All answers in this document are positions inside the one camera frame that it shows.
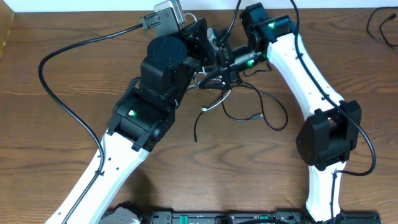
wire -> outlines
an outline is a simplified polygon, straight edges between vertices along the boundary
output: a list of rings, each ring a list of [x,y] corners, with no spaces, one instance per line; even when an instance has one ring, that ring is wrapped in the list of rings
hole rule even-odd
[[[330,98],[329,95],[327,95],[322,87],[319,85],[319,83],[316,81],[316,79],[313,77],[313,75],[311,74],[311,71],[308,69],[307,65],[305,64],[303,58],[302,58],[302,54],[300,53],[299,50],[299,30],[300,30],[300,15],[299,15],[299,10],[297,9],[296,4],[294,3],[294,0],[290,0],[290,2],[293,4],[295,13],[296,13],[296,18],[297,18],[297,23],[296,23],[296,31],[295,31],[295,38],[294,38],[294,45],[295,45],[295,50],[296,50],[296,54],[297,54],[297,58],[300,60],[300,63],[302,64],[304,70],[306,71],[306,73],[308,74],[308,76],[311,78],[312,82],[314,83],[314,85],[318,88],[319,92],[322,94],[322,96],[324,97],[324,99],[326,99],[333,107],[335,107],[349,122],[351,122],[357,129],[358,131],[362,134],[363,138],[365,139],[366,143],[369,146],[369,149],[371,151],[372,154],[372,165],[370,166],[369,170],[365,171],[365,172],[351,172],[351,171],[345,171],[345,170],[335,170],[333,173],[333,183],[332,183],[332,191],[331,191],[331,200],[330,200],[330,210],[331,210],[331,223],[334,222],[334,215],[333,215],[333,198],[334,198],[334,194],[335,194],[335,183],[336,183],[336,178],[337,178],[337,173],[342,173],[342,174],[349,174],[349,175],[353,175],[353,176],[365,176],[365,175],[369,175],[370,173],[373,172],[375,166],[376,166],[376,152],[374,151],[373,145],[371,140],[369,139],[368,135],[365,133],[365,131],[360,127],[360,125],[358,125],[357,123],[355,123],[355,121],[353,121],[353,119],[344,111],[342,110],[335,102],[333,102]]]
[[[209,110],[215,108],[215,107],[218,106],[220,103],[222,103],[222,104],[224,105],[224,100],[228,98],[228,96],[229,96],[230,93],[231,93],[231,90],[228,91],[228,93],[226,94],[225,98],[223,98],[223,94],[221,94],[221,100],[220,100],[218,103],[216,103],[215,105],[213,105],[211,108],[202,107],[201,110],[202,110],[203,112],[206,112],[206,111],[209,111]]]
[[[223,95],[224,95],[224,91],[221,91],[221,95],[220,95],[219,97],[217,97],[213,102],[211,102],[207,107],[210,107],[210,106],[212,106],[213,104],[215,104],[215,103],[218,101],[218,99],[220,99],[221,97],[223,97]],[[200,116],[201,116],[203,113],[204,113],[203,111],[200,112],[200,114],[198,115],[198,117],[197,117],[197,119],[196,119],[196,121],[195,121],[195,125],[193,126],[193,138],[194,138],[194,140],[195,140],[195,143],[198,143],[198,138],[197,138],[197,124],[198,124],[198,121],[199,121]]]
[[[280,101],[279,101],[276,97],[272,96],[271,94],[268,94],[268,93],[266,93],[266,92],[263,92],[263,94],[265,94],[265,95],[267,95],[267,96],[273,98],[274,100],[276,100],[276,101],[278,102],[278,104],[281,105],[281,107],[282,107],[282,109],[283,109],[283,111],[285,112],[285,115],[286,115],[286,122],[285,122],[285,124],[282,125],[282,127],[280,127],[280,128],[274,128],[273,126],[271,126],[271,125],[269,124],[269,122],[268,122],[268,120],[267,120],[267,117],[266,117],[266,114],[265,114],[265,112],[264,112],[264,103],[262,102],[262,97],[261,97],[261,92],[260,92],[260,90],[258,90],[256,87],[254,87],[254,85],[252,85],[252,84],[250,84],[250,83],[248,83],[248,82],[242,82],[242,84],[248,85],[249,87],[251,87],[252,90],[256,91],[257,94],[259,95],[260,103],[261,103],[261,113],[263,114],[263,117],[262,117],[262,118],[263,118],[264,121],[266,122],[268,128],[271,129],[271,130],[273,130],[273,131],[281,131],[281,130],[285,129],[286,126],[287,126],[287,123],[288,123],[288,120],[289,120],[289,119],[288,119],[288,116],[287,116],[286,109],[285,109],[285,107],[282,105],[282,103],[280,103]]]
[[[288,123],[288,121],[289,121],[289,117],[288,117],[288,115],[287,115],[286,108],[283,106],[283,104],[282,104],[276,97],[274,97],[274,96],[272,96],[271,94],[266,93],[266,92],[264,92],[264,91],[258,90],[258,89],[257,89],[256,87],[254,87],[252,84],[247,83],[247,82],[243,82],[243,84],[244,84],[244,85],[235,85],[235,86],[232,86],[232,88],[235,88],[235,87],[243,87],[243,88],[248,88],[248,89],[250,89],[250,90],[255,90],[255,91],[257,92],[257,94],[259,95],[259,97],[260,97],[260,101],[261,101],[261,113],[255,114],[255,115],[251,116],[250,118],[243,118],[243,119],[238,119],[238,118],[232,117],[232,116],[229,115],[229,113],[226,111],[226,108],[225,108],[225,105],[224,105],[224,99],[225,99],[225,98],[223,98],[223,97],[224,97],[224,94],[226,93],[225,90],[222,90],[222,91],[221,91],[221,95],[220,95],[219,97],[217,97],[217,99],[215,99],[215,100],[214,100],[212,103],[210,103],[207,107],[211,107],[211,106],[214,105],[219,99],[221,99],[221,101],[219,101],[218,104],[221,102],[221,104],[223,105],[224,113],[225,113],[225,115],[226,115],[229,119],[232,119],[232,120],[234,120],[234,121],[249,121],[249,120],[252,120],[252,119],[260,119],[260,118],[263,118],[264,121],[266,122],[266,124],[267,124],[267,126],[268,126],[269,129],[271,129],[271,130],[273,130],[273,131],[281,131],[281,130],[285,129],[286,126],[287,126],[287,123]],[[280,128],[274,128],[273,126],[271,126],[271,125],[269,124],[269,122],[268,122],[268,120],[267,120],[267,118],[266,118],[266,114],[265,114],[265,112],[264,112],[264,105],[263,105],[263,102],[262,102],[261,94],[271,97],[271,98],[272,98],[273,100],[275,100],[275,101],[280,105],[280,107],[283,109],[283,111],[284,111],[284,113],[285,113],[286,120],[285,120],[285,123],[284,123],[284,125],[283,125],[282,127],[280,127]],[[196,121],[195,121],[195,125],[194,125],[194,127],[193,127],[193,138],[194,138],[194,140],[195,140],[196,143],[198,143],[198,138],[197,138],[197,124],[198,124],[198,120],[199,120],[200,116],[203,114],[203,112],[204,112],[204,111],[201,111],[201,112],[200,112],[200,114],[198,115],[198,117],[197,117],[197,119],[196,119]]]
[[[206,73],[206,70],[205,70],[205,68],[204,68],[204,67],[202,67],[202,68],[201,68],[201,70],[203,71],[203,74],[204,74],[205,76],[207,76],[207,73]]]
[[[235,12],[234,12],[234,16],[232,17],[231,25],[229,25],[228,30],[226,31],[224,36],[220,39],[220,44],[222,44],[224,42],[224,40],[226,40],[228,38],[228,35],[231,32],[232,27],[234,26],[235,19],[236,19],[236,16],[238,15],[239,6],[241,5],[241,3],[242,3],[242,0],[238,0],[238,3],[236,5],[236,9],[235,9]]]
[[[232,88],[235,88],[235,87],[243,87],[243,88],[248,88],[248,89],[250,89],[250,90],[254,90],[251,86],[246,86],[246,85],[236,85],[236,86],[232,86]],[[263,95],[266,95],[266,96],[271,97],[271,98],[272,98],[273,100],[275,100],[275,101],[279,104],[279,106],[283,109],[283,111],[284,111],[284,113],[285,113],[285,123],[284,123],[284,125],[283,125],[280,129],[281,129],[281,130],[285,129],[285,127],[287,126],[288,120],[289,120],[289,117],[288,117],[288,115],[287,115],[286,108],[283,106],[283,104],[282,104],[276,97],[272,96],[271,94],[266,93],[266,92],[261,91],[261,90],[258,90],[258,92],[261,93],[261,94],[263,94]],[[229,115],[228,112],[226,111],[224,102],[223,102],[223,109],[224,109],[225,115],[226,115],[229,119],[232,119],[232,120],[234,120],[234,121],[248,121],[248,120],[253,119],[253,116],[250,117],[250,118],[243,118],[243,119],[238,119],[238,118],[232,117],[232,116]],[[265,120],[267,119],[266,116],[265,116],[265,114],[261,113],[261,115],[262,115],[262,118],[265,118]]]
[[[254,75],[254,74],[256,74],[256,73],[259,73],[259,72],[271,72],[271,71],[272,71],[272,67],[271,67],[271,65],[269,64],[268,61],[267,61],[267,67],[268,67],[268,70],[259,69],[259,70],[254,71],[254,72],[253,72],[252,74],[250,74],[250,75],[246,75],[246,73],[243,71],[243,76],[245,76],[245,77],[250,77],[250,76],[252,76],[252,75]]]
[[[189,85],[188,88],[187,88],[187,91],[194,90],[199,85],[199,81],[198,81],[198,78],[196,76],[192,76],[192,79],[195,82],[195,84]]]
[[[77,114],[75,114],[70,108],[68,108],[54,93],[53,91],[49,88],[49,86],[47,85],[47,83],[44,80],[43,77],[43,68],[44,68],[44,64],[50,60],[52,57],[65,52],[67,50],[70,49],[74,49],[75,47],[79,47],[79,46],[83,46],[86,44],[90,44],[90,43],[94,43],[94,42],[98,42],[101,40],[106,40],[106,39],[110,39],[113,37],[117,37],[119,35],[128,33],[130,31],[136,30],[138,28],[141,28],[142,24],[124,29],[122,31],[110,34],[110,35],[105,35],[102,37],[97,37],[94,39],[90,39],[90,40],[84,40],[81,41],[79,43],[76,44],[72,44],[69,45],[67,47],[61,48],[59,50],[56,50],[54,52],[52,52],[51,54],[47,55],[46,57],[43,58],[43,60],[40,62],[39,65],[39,79],[40,82],[44,88],[44,90],[51,96],[51,98],[58,104],[60,105],[70,116],[72,116],[75,120],[77,120],[87,131],[88,133],[91,135],[91,137],[94,139],[98,150],[99,150],[99,154],[101,157],[101,160],[99,162],[99,167],[98,170],[95,172],[94,177],[92,178],[92,180],[90,181],[90,183],[87,185],[87,187],[84,189],[84,191],[81,193],[81,195],[79,196],[79,198],[77,199],[77,201],[75,202],[75,204],[73,204],[72,208],[69,210],[68,214],[65,216],[65,219],[63,220],[63,224],[67,223],[67,221],[69,220],[70,216],[72,215],[72,213],[75,211],[75,209],[77,208],[77,206],[79,205],[79,203],[83,200],[84,196],[87,194],[87,192],[89,191],[89,189],[91,188],[91,186],[94,184],[95,180],[98,178],[99,175],[103,175],[103,167],[104,167],[104,163],[105,163],[105,153],[104,153],[104,149],[101,145],[100,140],[98,139],[98,137],[96,136],[96,134],[94,133],[94,131],[79,117],[77,116]]]
[[[186,16],[186,15],[190,15],[190,16],[192,16],[192,17],[193,17],[193,19],[195,20],[195,22],[198,22],[198,19],[197,19],[197,17],[196,17],[194,14],[192,14],[191,12],[186,12],[186,13],[184,14],[184,16]]]
[[[368,22],[366,23],[366,32],[367,32],[373,39],[375,39],[375,40],[377,40],[377,41],[379,41],[379,42],[381,42],[381,43],[383,43],[383,44],[388,45],[390,48],[392,48],[395,52],[398,53],[398,51],[397,51],[396,49],[394,49],[394,47],[398,47],[398,44],[389,44],[388,41],[384,41],[384,40],[386,40],[385,38],[384,38],[384,40],[378,39],[377,37],[375,37],[375,36],[369,31],[369,25],[370,25],[370,22],[371,22],[371,20],[372,20],[372,18],[373,18],[373,15],[374,15],[377,11],[382,10],[382,9],[398,9],[398,7],[397,7],[397,6],[387,6],[387,7],[379,7],[379,8],[377,8],[377,9],[375,9],[375,10],[371,13],[371,15],[369,16]],[[394,14],[392,14],[392,15],[391,15],[390,17],[388,17],[386,20],[387,20],[387,21],[388,21],[388,20],[392,20],[393,18],[391,18],[391,17],[392,17],[393,15],[394,15]]]
[[[395,51],[395,52],[398,53],[398,50],[396,50],[396,49],[394,48],[394,47],[396,47],[397,45],[395,45],[395,44],[390,44],[390,42],[387,40],[387,38],[386,38],[386,36],[384,35],[383,30],[382,30],[382,26],[383,26],[387,21],[393,20],[393,19],[395,19],[396,17],[397,17],[397,14],[396,14],[396,13],[391,14],[387,19],[385,19],[385,20],[379,25],[379,31],[380,31],[380,34],[381,34],[381,36],[383,37],[384,41],[386,42],[386,44],[387,44],[393,51]]]

black joint bracket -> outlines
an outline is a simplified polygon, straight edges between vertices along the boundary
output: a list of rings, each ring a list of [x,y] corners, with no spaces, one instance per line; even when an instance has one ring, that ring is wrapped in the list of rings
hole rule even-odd
[[[343,109],[357,124],[361,121],[361,107],[356,101],[340,102]],[[336,108],[316,110],[305,121],[296,145],[301,158],[309,165],[323,171],[327,166],[349,159],[355,149],[358,130]]]

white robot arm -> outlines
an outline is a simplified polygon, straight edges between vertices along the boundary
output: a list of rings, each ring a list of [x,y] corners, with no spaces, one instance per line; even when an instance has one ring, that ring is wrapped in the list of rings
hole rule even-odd
[[[71,214],[68,223],[98,223],[124,181],[149,154],[145,149],[133,150],[133,142],[118,133],[112,135],[105,133],[101,143],[106,154],[103,175],[100,175],[91,186]],[[67,199],[45,223],[59,224],[63,222],[73,204],[93,178],[99,164],[100,153],[97,151]]]
[[[340,105],[340,101],[344,100],[343,97],[332,89],[329,83],[322,76],[317,66],[305,50],[301,36],[298,37],[298,46],[303,54],[302,58],[313,76],[316,78],[317,82],[321,85],[324,91],[329,94],[330,99],[337,105]],[[315,110],[321,109],[322,111],[327,111],[333,108],[329,102],[323,99],[323,96],[303,69],[300,61],[297,59],[293,33],[278,37],[277,42],[269,44],[267,49],[267,58],[270,63],[278,69],[295,95],[301,107],[304,120],[313,116],[315,114]],[[330,219],[330,195],[333,182],[332,173],[335,170],[343,170],[345,165],[346,162],[337,162],[328,166],[323,171],[319,171],[315,166],[308,167],[310,170],[310,191],[306,202],[306,208],[316,222]],[[338,177],[336,179],[334,193],[335,199],[333,204],[334,216],[340,213],[338,196],[341,174],[337,175]]]
[[[103,174],[70,213],[98,168],[100,154],[97,152],[67,199],[46,223],[63,223],[68,213],[69,224],[106,223],[106,218],[101,220],[101,216],[124,181],[146,159],[174,123],[174,111],[200,65],[198,59],[192,57],[206,58],[208,62],[217,62],[218,67],[224,66],[220,70],[223,73],[220,76],[217,74],[217,80],[222,78],[222,83],[213,83],[212,88],[233,83],[231,77],[240,80],[237,73],[247,69],[247,64],[253,65],[268,59],[278,69],[295,95],[305,120],[296,143],[310,171],[306,210],[314,223],[336,217],[340,213],[338,195],[341,174],[337,174],[332,192],[332,173],[344,169],[350,150],[356,146],[358,130],[339,116],[336,108],[324,99],[304,70],[295,51],[294,25],[290,18],[282,16],[270,19],[261,4],[247,7],[241,14],[241,21],[249,44],[232,51],[226,42],[216,43],[214,35],[207,37],[206,21],[203,18],[186,26],[185,30],[180,30],[178,25],[184,19],[178,15],[183,14],[182,9],[180,4],[172,4],[175,0],[169,2],[171,3],[161,6],[170,7],[157,8],[154,14],[141,19],[145,29],[155,27],[158,38],[149,44],[148,56],[141,64],[140,88],[134,88],[138,80],[133,79],[126,94],[114,107],[113,117],[107,124],[109,129],[101,142],[106,158]],[[159,18],[160,22],[153,22],[154,18]],[[183,38],[169,35],[176,32],[182,34]],[[302,53],[301,58],[330,100],[347,113],[353,114],[359,123],[359,105],[355,101],[345,103],[341,95],[328,84],[305,50],[300,36],[298,47]],[[216,58],[214,49],[226,50]],[[334,204],[331,208],[332,193]],[[139,221],[137,217],[132,220],[135,223]]]

wood grain surface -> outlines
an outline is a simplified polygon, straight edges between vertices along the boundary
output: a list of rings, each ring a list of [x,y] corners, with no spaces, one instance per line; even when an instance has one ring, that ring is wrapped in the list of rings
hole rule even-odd
[[[6,46],[13,18],[14,12],[8,8],[3,0],[0,0],[0,58],[3,48]]]
[[[378,163],[367,177],[343,176],[343,210],[369,210],[383,223],[398,223],[398,55],[371,39],[365,25],[371,9],[301,10],[301,34],[325,78],[347,101],[363,110],[362,127],[377,151]],[[213,27],[227,27],[232,11],[195,11]],[[41,87],[37,67],[50,52],[81,40],[110,34],[139,23],[148,12],[17,14],[0,63],[0,223],[43,223],[65,200],[93,157],[88,133]],[[292,10],[271,10],[271,16]],[[377,30],[390,12],[371,24]],[[386,34],[398,37],[396,22]],[[44,69],[51,89],[99,136],[114,104],[139,66],[153,30],[137,30],[70,50]],[[237,22],[231,44],[245,43]],[[272,93],[286,106],[289,124],[276,133],[261,120],[228,119],[221,108],[199,120],[198,144],[193,124],[202,105],[217,91],[189,91],[175,124],[147,160],[128,178],[111,206],[130,200],[146,209],[176,211],[264,211],[302,208],[308,196],[308,168],[295,138],[303,117],[282,76],[274,70],[246,81]],[[281,109],[264,99],[273,125],[283,124]],[[258,113],[253,91],[234,89],[226,100],[234,116]],[[363,138],[346,170],[368,169],[371,158]]]

power cable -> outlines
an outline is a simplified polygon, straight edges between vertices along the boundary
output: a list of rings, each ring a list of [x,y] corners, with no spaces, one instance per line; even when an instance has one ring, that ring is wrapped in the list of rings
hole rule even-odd
[[[261,101],[261,113],[255,114],[255,115],[251,116],[250,118],[243,118],[243,119],[238,119],[238,118],[232,117],[232,116],[227,112],[227,110],[226,110],[226,108],[225,108],[225,105],[224,105],[224,101],[223,101],[223,99],[225,99],[225,98],[224,98],[224,94],[226,93],[226,90],[222,90],[220,96],[217,97],[212,103],[210,103],[210,104],[207,106],[207,108],[212,107],[219,99],[221,99],[218,103],[221,102],[221,104],[223,105],[224,113],[225,113],[225,115],[226,115],[229,119],[232,119],[232,120],[234,120],[234,121],[249,121],[249,120],[255,120],[255,119],[261,119],[261,118],[262,118],[262,119],[264,119],[264,121],[266,122],[268,128],[271,129],[271,130],[273,130],[273,131],[281,131],[281,130],[283,130],[283,129],[286,128],[287,123],[288,123],[288,121],[289,121],[289,117],[288,117],[288,115],[287,115],[287,111],[286,111],[285,107],[283,106],[283,104],[282,104],[276,97],[274,97],[274,96],[272,96],[271,94],[266,93],[266,92],[264,92],[264,91],[258,90],[258,89],[257,89],[256,87],[254,87],[252,84],[247,83],[247,82],[242,82],[242,84],[240,84],[240,85],[232,86],[232,88],[236,88],[236,87],[247,88],[247,89],[250,89],[250,90],[255,90],[255,91],[257,92],[257,94],[259,95],[260,101]],[[282,125],[282,127],[280,127],[280,128],[274,128],[273,126],[271,126],[271,125],[269,124],[269,122],[268,122],[268,120],[267,120],[267,118],[266,118],[266,116],[265,116],[265,112],[264,112],[264,103],[262,102],[262,96],[261,96],[261,94],[271,97],[271,98],[272,98],[273,100],[275,100],[275,101],[280,105],[280,107],[283,109],[283,111],[284,111],[284,113],[285,113],[286,120],[285,120],[285,123]],[[203,112],[204,112],[204,111],[201,111],[201,112],[200,112],[200,114],[198,115],[198,117],[197,117],[197,119],[196,119],[196,121],[195,121],[195,125],[193,126],[193,138],[194,138],[194,140],[195,140],[196,143],[198,142],[197,131],[196,131],[196,130],[197,130],[197,124],[198,124],[198,120],[199,120],[199,118],[202,116]]]
[[[373,39],[379,41],[380,43],[386,44],[386,45],[389,46],[393,51],[395,51],[396,53],[398,53],[398,50],[395,49],[395,47],[398,47],[398,44],[390,44],[389,41],[388,41],[388,40],[386,39],[386,37],[384,36],[384,33],[383,33],[382,29],[381,29],[381,27],[382,27],[387,21],[393,20],[393,19],[395,19],[395,18],[397,17],[397,14],[396,14],[396,13],[391,14],[391,15],[390,15],[387,19],[385,19],[385,20],[380,24],[380,26],[379,26],[380,34],[382,35],[382,37],[383,37],[384,40],[381,40],[381,39],[375,37],[375,36],[370,32],[370,30],[369,30],[369,25],[370,25],[370,22],[371,22],[371,20],[372,20],[372,18],[373,18],[373,15],[374,15],[377,11],[379,11],[379,10],[385,10],[385,9],[398,9],[398,6],[379,7],[379,8],[377,8],[377,9],[375,9],[375,10],[371,13],[371,15],[369,16],[368,22],[366,23],[366,32],[367,32]]]
[[[239,6],[241,5],[242,0],[238,0],[238,3],[236,5],[236,9],[234,12],[234,16],[232,17],[232,21],[231,21],[231,25],[229,25],[228,30],[226,31],[226,33],[224,34],[224,36],[220,39],[220,44],[224,42],[224,40],[226,40],[229,36],[229,33],[231,33],[231,29],[234,26],[235,20],[236,20],[236,16],[238,15],[238,11],[239,11]]]
[[[267,61],[267,67],[268,67],[268,70],[259,69],[259,70],[254,71],[254,72],[253,72],[252,74],[250,74],[250,75],[247,75],[244,71],[243,71],[242,73],[243,73],[243,76],[245,76],[245,77],[250,77],[250,76],[252,76],[252,75],[254,75],[254,74],[256,74],[256,73],[259,73],[259,72],[271,72],[271,71],[272,71],[272,67],[271,67],[271,65],[269,64],[268,61]]]
[[[184,14],[184,16],[186,16],[186,15],[192,16],[192,17],[193,17],[193,20],[194,20],[195,22],[198,22],[197,17],[196,17],[194,14],[192,14],[191,12],[186,12],[186,13]]]
[[[64,110],[65,110],[70,116],[72,116],[75,120],[77,120],[77,121],[88,131],[88,133],[89,133],[90,136],[94,139],[94,141],[95,141],[95,143],[96,143],[96,145],[97,145],[97,147],[98,147],[99,154],[100,154],[100,158],[101,158],[101,160],[100,160],[100,162],[99,162],[98,170],[95,172],[94,177],[92,178],[92,180],[90,181],[90,183],[87,185],[87,187],[84,189],[84,191],[83,191],[83,192],[81,193],[81,195],[78,197],[77,201],[73,204],[72,208],[69,210],[69,212],[68,212],[67,215],[65,216],[65,218],[64,218],[64,220],[63,220],[63,222],[62,222],[63,224],[66,224],[66,223],[67,223],[67,221],[69,220],[70,216],[71,216],[72,213],[75,211],[75,209],[77,208],[77,206],[79,206],[79,203],[83,200],[84,196],[87,194],[87,192],[89,191],[89,189],[91,188],[91,186],[94,184],[94,182],[95,182],[95,180],[98,178],[98,176],[99,176],[99,175],[103,175],[103,167],[104,167],[104,163],[105,163],[105,152],[104,152],[104,149],[103,149],[103,147],[102,147],[102,145],[101,145],[101,141],[98,139],[98,137],[97,137],[97,135],[94,133],[94,131],[93,131],[93,130],[92,130],[92,129],[91,129],[79,116],[77,116],[77,114],[75,114],[69,107],[67,107],[67,106],[55,95],[55,93],[49,88],[49,86],[47,85],[47,83],[45,82],[44,77],[43,77],[43,68],[44,68],[44,65],[45,65],[45,63],[46,63],[48,60],[50,60],[52,57],[54,57],[54,56],[56,56],[56,55],[58,55],[58,54],[60,54],[60,53],[62,53],[62,52],[65,52],[65,51],[67,51],[67,50],[74,49],[74,48],[76,48],[76,47],[80,47],[80,46],[83,46],[83,45],[86,45],[86,44],[91,44],[91,43],[94,43],[94,42],[98,42],[98,41],[101,41],[101,40],[106,40],[106,39],[110,39],[110,38],[113,38],[113,37],[117,37],[117,36],[119,36],[119,35],[126,34],[126,33],[130,32],[130,31],[136,30],[136,29],[141,28],[141,27],[142,27],[142,24],[138,24],[138,25],[135,25],[135,26],[133,26],[133,27],[124,29],[124,30],[122,30],[122,31],[119,31],[119,32],[116,32],[116,33],[113,33],[113,34],[110,34],[110,35],[105,35],[105,36],[97,37],[97,38],[90,39],[90,40],[84,40],[84,41],[81,41],[81,42],[79,42],[79,43],[75,43],[75,44],[66,46],[66,47],[64,47],[64,48],[61,48],[61,49],[59,49],[59,50],[56,50],[56,51],[52,52],[51,54],[47,55],[47,56],[44,57],[43,60],[40,62],[40,65],[39,65],[39,79],[40,79],[40,82],[41,82],[41,84],[42,84],[44,90],[51,96],[51,98],[52,98],[58,105],[60,105],[60,106],[62,107],[62,109],[64,109]]]

